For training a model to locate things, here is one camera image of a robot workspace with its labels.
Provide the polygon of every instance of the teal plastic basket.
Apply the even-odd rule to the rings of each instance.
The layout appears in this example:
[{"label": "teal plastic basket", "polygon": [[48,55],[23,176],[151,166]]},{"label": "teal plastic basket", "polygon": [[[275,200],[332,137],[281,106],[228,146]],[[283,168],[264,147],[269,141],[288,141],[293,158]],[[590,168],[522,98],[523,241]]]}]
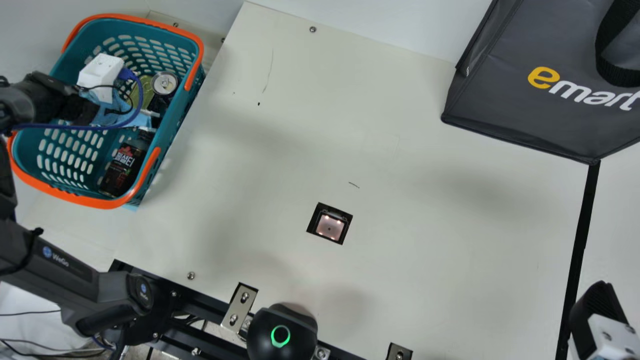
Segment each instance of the teal plastic basket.
[{"label": "teal plastic basket", "polygon": [[[100,131],[23,129],[10,139],[14,172],[27,184],[85,206],[113,209],[137,206],[193,103],[205,74],[202,41],[187,31],[147,19],[102,14],[80,22],[69,35],[51,76],[75,84],[83,67],[100,53],[118,56],[138,77],[170,71],[181,84],[150,144],[134,185],[119,198],[99,193],[100,183],[120,144],[136,128]],[[130,93],[133,82],[119,89]]]}]

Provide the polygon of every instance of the white table surface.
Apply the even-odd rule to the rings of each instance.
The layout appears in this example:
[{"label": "white table surface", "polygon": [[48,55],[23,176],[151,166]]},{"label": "white table surface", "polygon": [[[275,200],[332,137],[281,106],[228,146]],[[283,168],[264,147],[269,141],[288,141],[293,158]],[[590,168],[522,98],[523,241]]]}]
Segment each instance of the white table surface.
[{"label": "white table surface", "polygon": [[[311,25],[245,4],[139,210],[44,197],[27,225],[249,284],[367,359],[552,359],[587,167],[441,123],[452,64]],[[343,246],[305,232],[318,202],[353,215]]]}]

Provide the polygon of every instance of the white robot part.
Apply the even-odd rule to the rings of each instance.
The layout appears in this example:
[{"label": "white robot part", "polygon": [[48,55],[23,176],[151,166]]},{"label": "white robot part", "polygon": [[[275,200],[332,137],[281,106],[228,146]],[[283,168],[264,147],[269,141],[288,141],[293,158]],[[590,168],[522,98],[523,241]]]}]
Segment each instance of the white robot part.
[{"label": "white robot part", "polygon": [[572,336],[569,348],[573,360],[640,359],[640,338],[633,327],[602,315],[591,315],[588,322],[597,349],[587,359],[580,359]]},{"label": "white robot part", "polygon": [[[118,74],[124,67],[124,60],[107,54],[98,54],[88,63],[78,76],[78,86],[92,88],[99,85],[113,85]],[[111,104],[113,102],[113,89],[108,87],[91,90],[100,100]]]}]

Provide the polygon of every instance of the black cable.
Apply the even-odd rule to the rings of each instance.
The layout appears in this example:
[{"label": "black cable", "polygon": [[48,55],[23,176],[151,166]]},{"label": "black cable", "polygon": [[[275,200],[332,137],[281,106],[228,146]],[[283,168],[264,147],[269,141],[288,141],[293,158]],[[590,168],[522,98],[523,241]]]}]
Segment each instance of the black cable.
[{"label": "black cable", "polygon": [[[118,90],[118,87],[115,85],[98,85],[98,86],[93,86],[90,88],[85,88],[82,86],[78,87],[80,90],[83,91],[89,91],[89,90],[93,90],[93,89],[97,89],[97,88],[114,88],[116,90]],[[105,114],[117,114],[117,115],[126,115],[128,113],[130,113],[131,111],[133,111],[134,106],[133,106],[133,100],[131,99],[131,96],[129,96],[129,94],[127,94],[126,92],[122,92],[122,95],[124,95],[125,98],[127,98],[127,101],[129,102],[129,104],[131,104],[131,108],[129,109],[129,111],[120,111],[120,110],[112,110],[112,109],[107,109],[104,111]]]},{"label": "black cable", "polygon": [[22,356],[35,356],[35,357],[64,357],[64,358],[68,358],[68,359],[89,359],[91,357],[98,357],[100,355],[102,355],[105,351],[107,350],[102,350],[96,354],[92,354],[92,355],[42,355],[42,354],[24,354],[22,352],[19,352],[18,350],[15,350],[11,345],[7,344],[7,342],[0,340],[0,343],[3,343],[6,347],[9,348],[9,350],[15,352],[18,355],[22,355]]},{"label": "black cable", "polygon": [[33,257],[33,250],[36,246],[36,238],[42,235],[42,233],[44,233],[44,230],[37,227],[34,230],[31,230],[30,233],[31,233],[31,239],[29,240],[31,241],[31,244],[29,244],[29,252],[27,253],[27,255],[22,259],[22,261],[18,265],[9,266],[8,268],[4,268],[0,270],[0,277],[15,274],[18,271],[26,268],[27,265],[29,265],[31,258]]},{"label": "black cable", "polygon": [[0,314],[0,316],[19,316],[19,315],[28,315],[28,314],[49,314],[49,313],[59,313],[61,310],[51,310],[51,311],[28,311],[26,313],[15,313],[15,314]]}]

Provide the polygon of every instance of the black pole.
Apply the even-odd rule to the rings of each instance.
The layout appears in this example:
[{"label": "black pole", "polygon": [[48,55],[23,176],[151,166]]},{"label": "black pole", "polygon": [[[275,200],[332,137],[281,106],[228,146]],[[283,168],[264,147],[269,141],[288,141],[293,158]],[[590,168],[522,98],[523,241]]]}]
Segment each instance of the black pole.
[{"label": "black pole", "polygon": [[591,211],[593,210],[593,199],[596,195],[598,184],[598,173],[600,172],[600,162],[589,166],[587,181],[584,185],[584,195],[582,196],[582,207],[578,218],[578,228],[575,231],[575,241],[573,242],[573,253],[571,254],[571,265],[569,266],[569,278],[566,282],[566,292],[564,293],[564,307],[560,322],[560,333],[558,334],[558,344],[556,348],[556,360],[566,360],[569,349],[569,312],[575,304],[578,295],[578,284],[580,283],[580,270],[582,268],[582,258],[584,248],[587,246],[589,236],[589,225],[591,223]]}]

